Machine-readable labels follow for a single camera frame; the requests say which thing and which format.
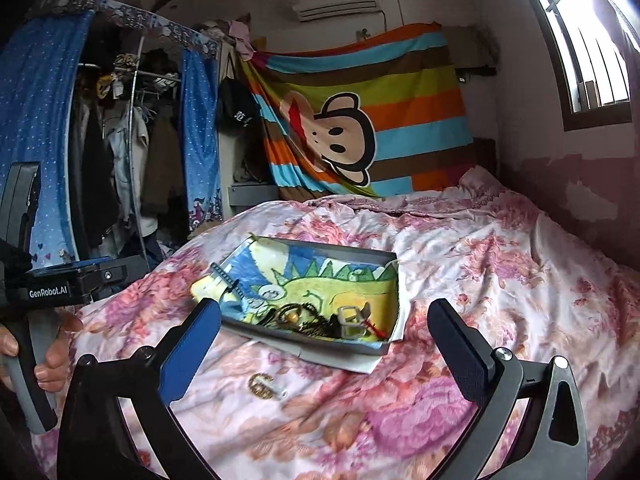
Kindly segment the red string gold pendant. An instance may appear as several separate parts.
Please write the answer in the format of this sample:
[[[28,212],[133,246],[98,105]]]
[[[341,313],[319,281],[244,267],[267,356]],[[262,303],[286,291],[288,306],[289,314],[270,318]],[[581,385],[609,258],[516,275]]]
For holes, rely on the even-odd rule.
[[[288,395],[286,389],[278,385],[268,374],[257,373],[250,376],[247,388],[262,400],[282,400]]]

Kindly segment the brown hair tie yellow bead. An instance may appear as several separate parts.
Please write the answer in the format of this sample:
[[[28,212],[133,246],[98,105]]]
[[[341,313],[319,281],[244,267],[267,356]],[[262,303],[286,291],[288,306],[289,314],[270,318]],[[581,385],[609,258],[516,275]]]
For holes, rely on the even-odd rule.
[[[282,330],[288,330],[289,328],[296,330],[304,312],[314,312],[314,309],[308,309],[306,304],[286,304],[279,309],[270,308],[258,321],[257,325],[274,326],[282,328]]]

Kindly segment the floral pink bed quilt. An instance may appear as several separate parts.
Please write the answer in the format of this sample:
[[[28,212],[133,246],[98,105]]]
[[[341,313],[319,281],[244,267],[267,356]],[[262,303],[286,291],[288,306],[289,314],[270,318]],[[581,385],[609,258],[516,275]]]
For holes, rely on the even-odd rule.
[[[565,356],[589,478],[639,422],[639,275],[483,169],[443,191],[271,202],[79,315],[70,357],[129,358],[209,296],[227,322],[172,410],[225,479],[423,479],[474,414],[427,327],[447,300],[495,347]]]

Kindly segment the clear hair clip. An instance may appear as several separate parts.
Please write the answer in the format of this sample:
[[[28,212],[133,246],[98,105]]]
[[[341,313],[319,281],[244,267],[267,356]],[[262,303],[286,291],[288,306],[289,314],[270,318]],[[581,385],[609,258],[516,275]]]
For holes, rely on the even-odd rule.
[[[355,340],[367,337],[369,332],[369,318],[371,306],[366,302],[362,308],[343,306],[337,309],[338,324],[341,327],[341,338]]]

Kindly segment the grey bedside shelf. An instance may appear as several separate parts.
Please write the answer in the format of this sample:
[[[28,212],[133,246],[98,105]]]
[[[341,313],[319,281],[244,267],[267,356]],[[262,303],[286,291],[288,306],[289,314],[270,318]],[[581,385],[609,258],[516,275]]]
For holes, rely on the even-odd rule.
[[[235,183],[228,188],[229,205],[234,208],[254,207],[279,198],[278,188],[255,182]]]

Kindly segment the blue dotted wardrobe curtain left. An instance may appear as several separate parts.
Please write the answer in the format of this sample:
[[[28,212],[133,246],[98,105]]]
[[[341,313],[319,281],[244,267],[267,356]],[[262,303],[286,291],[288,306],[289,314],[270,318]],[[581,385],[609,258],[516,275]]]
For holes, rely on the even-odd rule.
[[[22,25],[1,51],[1,177],[38,162],[40,194],[28,252],[34,266],[76,259],[68,197],[68,128],[78,62],[94,13]]]

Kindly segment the blue dotted wardrobe curtain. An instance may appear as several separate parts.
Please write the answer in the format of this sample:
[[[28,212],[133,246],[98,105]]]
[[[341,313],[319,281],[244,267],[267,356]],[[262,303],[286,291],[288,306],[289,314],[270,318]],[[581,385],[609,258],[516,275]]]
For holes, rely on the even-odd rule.
[[[217,61],[184,50],[180,134],[189,229],[222,219],[217,108]]]
[[[76,259],[68,197],[68,128],[78,62],[94,13],[22,25],[1,51],[1,177],[38,162],[40,194],[28,252],[34,266]]]

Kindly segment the striped monkey cartoon blanket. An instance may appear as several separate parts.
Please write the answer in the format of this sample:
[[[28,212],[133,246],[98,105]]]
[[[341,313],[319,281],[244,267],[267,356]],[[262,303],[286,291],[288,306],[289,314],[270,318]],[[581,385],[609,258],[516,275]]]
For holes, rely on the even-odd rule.
[[[257,52],[240,66],[284,200],[441,191],[476,163],[459,79],[437,23],[333,49]]]

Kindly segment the blue dotted wardrobe curtain right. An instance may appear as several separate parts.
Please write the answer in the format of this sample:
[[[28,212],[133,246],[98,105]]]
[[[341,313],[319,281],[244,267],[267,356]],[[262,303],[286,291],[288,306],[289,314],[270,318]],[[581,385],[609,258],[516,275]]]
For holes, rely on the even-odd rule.
[[[180,134],[189,229],[222,219],[217,108],[217,61],[184,50]]]

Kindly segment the barred window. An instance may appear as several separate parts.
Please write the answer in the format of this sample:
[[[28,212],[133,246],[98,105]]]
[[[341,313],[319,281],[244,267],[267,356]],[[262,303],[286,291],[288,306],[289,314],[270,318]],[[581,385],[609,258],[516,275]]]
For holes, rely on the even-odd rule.
[[[632,122],[629,62],[639,18],[629,0],[528,0],[547,45],[563,125],[580,130]]]

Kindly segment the white wall air conditioner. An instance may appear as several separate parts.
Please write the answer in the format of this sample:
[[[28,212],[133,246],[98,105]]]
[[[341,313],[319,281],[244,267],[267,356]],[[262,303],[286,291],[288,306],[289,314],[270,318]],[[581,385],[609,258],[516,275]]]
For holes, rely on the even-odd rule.
[[[382,0],[295,0],[292,10],[301,23],[378,13]]]

